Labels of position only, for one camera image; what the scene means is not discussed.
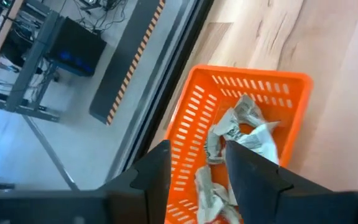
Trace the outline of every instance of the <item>orange and black striped tape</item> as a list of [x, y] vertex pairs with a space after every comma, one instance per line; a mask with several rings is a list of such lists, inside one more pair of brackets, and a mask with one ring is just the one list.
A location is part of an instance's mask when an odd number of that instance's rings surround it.
[[128, 72], [124, 80], [122, 81], [121, 88], [118, 91], [117, 97], [115, 102], [112, 104], [112, 107], [110, 109], [110, 113], [107, 117], [106, 124], [110, 125], [112, 122], [112, 119], [114, 118], [114, 115], [117, 112], [118, 106], [120, 105], [122, 98], [124, 97], [125, 91], [127, 89], [127, 86], [129, 82], [131, 81], [131, 78], [135, 72], [135, 69], [137, 67], [137, 64], [139, 63], [140, 57], [143, 54], [144, 49], [146, 48], [147, 42], [150, 39], [150, 36], [152, 35], [152, 32], [154, 30], [155, 25], [157, 24], [158, 19], [160, 18], [162, 9], [165, 6], [165, 0], [160, 0], [152, 20], [150, 21], [149, 27], [146, 30], [146, 33], [143, 36], [143, 40], [140, 42], [139, 47], [137, 48], [137, 52], [134, 56], [134, 59], [132, 60], [132, 64], [129, 66]]

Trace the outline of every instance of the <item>orange basket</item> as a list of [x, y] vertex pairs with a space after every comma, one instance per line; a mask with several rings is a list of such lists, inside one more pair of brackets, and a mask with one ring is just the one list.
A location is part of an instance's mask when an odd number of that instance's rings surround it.
[[[305, 113], [313, 82], [303, 73], [195, 66], [187, 78], [165, 139], [172, 145], [167, 223], [196, 223], [194, 174], [206, 165], [203, 149], [208, 129], [240, 96], [250, 96], [267, 121], [280, 121], [272, 136], [280, 165], [286, 167]], [[253, 128], [241, 125], [243, 133]], [[213, 182], [228, 184], [226, 166], [211, 166]]]

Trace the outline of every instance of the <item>wooden floor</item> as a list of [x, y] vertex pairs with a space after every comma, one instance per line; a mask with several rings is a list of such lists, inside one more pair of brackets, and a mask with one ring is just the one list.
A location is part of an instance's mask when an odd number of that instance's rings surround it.
[[311, 76], [289, 168], [333, 190], [358, 189], [358, 0], [215, 0], [153, 146], [199, 63]]

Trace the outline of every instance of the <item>gray floor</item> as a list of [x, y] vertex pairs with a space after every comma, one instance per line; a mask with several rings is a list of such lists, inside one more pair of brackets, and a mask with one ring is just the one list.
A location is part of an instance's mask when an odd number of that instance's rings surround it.
[[[60, 11], [63, 1], [45, 0], [45, 4]], [[128, 0], [124, 10], [126, 19], [113, 23], [103, 34], [109, 46], [94, 77], [76, 77], [61, 71], [59, 83], [49, 86], [42, 104], [62, 111], [61, 121], [51, 123], [34, 119], [81, 190], [95, 189], [104, 182], [116, 153], [110, 147], [115, 144], [112, 127], [91, 117], [88, 108], [135, 4], [136, 0]], [[100, 9], [91, 12], [95, 18], [103, 15]], [[73, 0], [66, 2], [61, 14], [72, 19], [80, 18]], [[122, 16], [121, 9], [116, 13], [110, 12], [105, 24], [112, 20], [120, 21]], [[0, 111], [0, 178], [17, 183], [19, 189], [68, 189], [23, 117], [5, 111]]]

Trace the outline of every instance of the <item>orange plastic basket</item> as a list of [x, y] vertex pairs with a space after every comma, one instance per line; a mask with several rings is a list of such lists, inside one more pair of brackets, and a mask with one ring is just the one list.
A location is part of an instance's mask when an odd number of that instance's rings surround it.
[[[251, 70], [209, 65], [195, 66], [185, 83], [165, 139], [172, 144], [171, 186], [167, 223], [196, 223], [197, 193], [194, 174], [206, 165], [203, 149], [208, 129], [241, 95], [249, 95], [267, 121], [280, 121], [272, 136], [287, 166], [312, 89], [303, 73]], [[241, 126], [243, 133], [252, 128]], [[213, 182], [227, 186], [224, 164], [211, 166]]]

